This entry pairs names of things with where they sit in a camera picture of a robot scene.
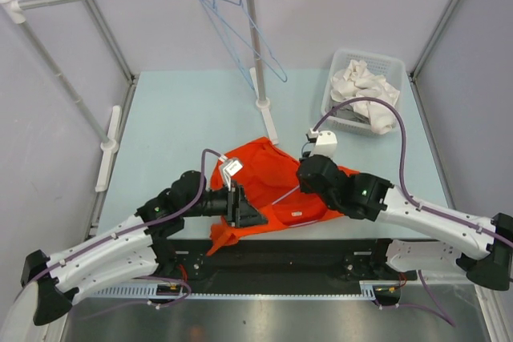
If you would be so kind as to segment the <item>orange t shirt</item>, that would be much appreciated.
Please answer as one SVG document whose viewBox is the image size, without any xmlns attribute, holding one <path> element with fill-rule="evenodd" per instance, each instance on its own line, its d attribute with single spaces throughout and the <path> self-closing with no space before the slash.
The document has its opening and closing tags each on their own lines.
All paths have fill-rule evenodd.
<svg viewBox="0 0 513 342">
<path fill-rule="evenodd" d="M 299 161 L 274 146 L 265 137 L 255 139 L 224 155 L 228 158 L 238 158 L 243 163 L 244 167 L 234 179 L 244 188 L 249 203 L 268 219 L 268 223 L 245 228 L 232 227 L 225 219 L 214 223 L 210 231 L 212 246 L 207 252 L 208 256 L 222 247 L 238 243 L 244 237 L 291 228 L 276 218 L 271 203 L 298 186 L 296 172 Z M 313 196 L 321 202 L 323 213 L 320 219 L 310 223 L 325 222 L 343 216 L 338 211 L 328 209 L 319 197 Z"/>
</svg>

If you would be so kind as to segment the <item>grey t shirt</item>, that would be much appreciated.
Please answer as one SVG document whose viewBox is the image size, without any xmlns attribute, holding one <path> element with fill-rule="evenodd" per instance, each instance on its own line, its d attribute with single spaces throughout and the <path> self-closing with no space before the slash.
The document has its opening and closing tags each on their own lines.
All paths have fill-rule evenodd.
<svg viewBox="0 0 513 342">
<path fill-rule="evenodd" d="M 362 123 L 366 125 L 370 123 L 369 119 L 366 116 L 355 112 L 351 105 L 338 108 L 331 114 L 331 117 L 348 120 L 354 123 Z"/>
</svg>

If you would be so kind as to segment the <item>blue wire hanger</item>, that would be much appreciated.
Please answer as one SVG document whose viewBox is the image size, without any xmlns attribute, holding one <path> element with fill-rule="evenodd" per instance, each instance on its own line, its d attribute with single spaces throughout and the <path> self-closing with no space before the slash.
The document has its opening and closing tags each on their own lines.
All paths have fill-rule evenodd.
<svg viewBox="0 0 513 342">
<path fill-rule="evenodd" d="M 252 87 L 264 86 L 264 68 L 267 67 L 271 73 L 282 83 L 288 81 L 283 66 L 276 58 L 270 45 L 265 39 L 265 35 L 257 22 L 256 0 L 236 0 L 230 1 L 231 4 L 240 8 L 244 16 L 247 18 L 249 26 L 250 41 L 247 42 L 234 30 L 232 31 L 252 52 L 253 68 L 255 72 L 255 80 L 252 80 Z"/>
</svg>

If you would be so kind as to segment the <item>white t shirt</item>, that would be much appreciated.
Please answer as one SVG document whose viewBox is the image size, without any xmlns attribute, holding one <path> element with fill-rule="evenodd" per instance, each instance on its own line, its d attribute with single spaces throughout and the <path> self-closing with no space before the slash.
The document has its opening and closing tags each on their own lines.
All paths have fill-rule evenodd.
<svg viewBox="0 0 513 342">
<path fill-rule="evenodd" d="M 351 59 L 345 69 L 338 70 L 330 79 L 330 98 L 335 103 L 371 97 L 396 107 L 399 96 L 400 90 L 388 83 L 383 74 L 375 75 L 369 71 L 368 63 L 364 60 Z M 370 130 L 374 134 L 384 135 L 394 128 L 396 118 L 382 104 L 366 100 L 350 105 L 355 112 L 369 119 Z"/>
</svg>

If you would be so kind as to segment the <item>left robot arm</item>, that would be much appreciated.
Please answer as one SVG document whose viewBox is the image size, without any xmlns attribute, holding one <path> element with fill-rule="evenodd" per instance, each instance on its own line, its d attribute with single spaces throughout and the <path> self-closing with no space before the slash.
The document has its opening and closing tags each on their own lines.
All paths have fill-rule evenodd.
<svg viewBox="0 0 513 342">
<path fill-rule="evenodd" d="M 235 229 L 268 223 L 239 183 L 218 190 L 205 184 L 200 172 L 186 171 L 111 230 L 53 255 L 42 250 L 27 255 L 21 285 L 37 288 L 34 325 L 57 320 L 92 292 L 112 284 L 171 276 L 178 262 L 168 237 L 184 229 L 187 217 L 219 216 Z"/>
</svg>

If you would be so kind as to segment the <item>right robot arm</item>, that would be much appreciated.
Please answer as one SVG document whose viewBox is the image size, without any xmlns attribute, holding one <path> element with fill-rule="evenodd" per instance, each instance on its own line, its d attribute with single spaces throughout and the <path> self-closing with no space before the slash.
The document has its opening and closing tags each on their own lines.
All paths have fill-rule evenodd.
<svg viewBox="0 0 513 342">
<path fill-rule="evenodd" d="M 347 175 L 324 155 L 300 161 L 301 192 L 351 219 L 406 227 L 459 251 L 454 265 L 473 284 L 507 291 L 512 282 L 512 218 L 469 215 L 415 202 L 400 187 L 367 173 Z"/>
</svg>

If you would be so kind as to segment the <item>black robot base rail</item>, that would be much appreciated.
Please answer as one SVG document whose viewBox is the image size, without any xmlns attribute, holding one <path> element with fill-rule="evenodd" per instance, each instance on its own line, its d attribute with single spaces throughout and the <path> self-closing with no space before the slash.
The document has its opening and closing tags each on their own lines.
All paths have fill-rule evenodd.
<svg viewBox="0 0 513 342">
<path fill-rule="evenodd" d="M 183 280 L 199 296 L 308 297 L 361 293 L 360 284 L 396 289 L 416 279 L 386 264 L 389 239 L 242 240 L 207 254 L 201 239 L 157 247 L 154 277 Z"/>
</svg>

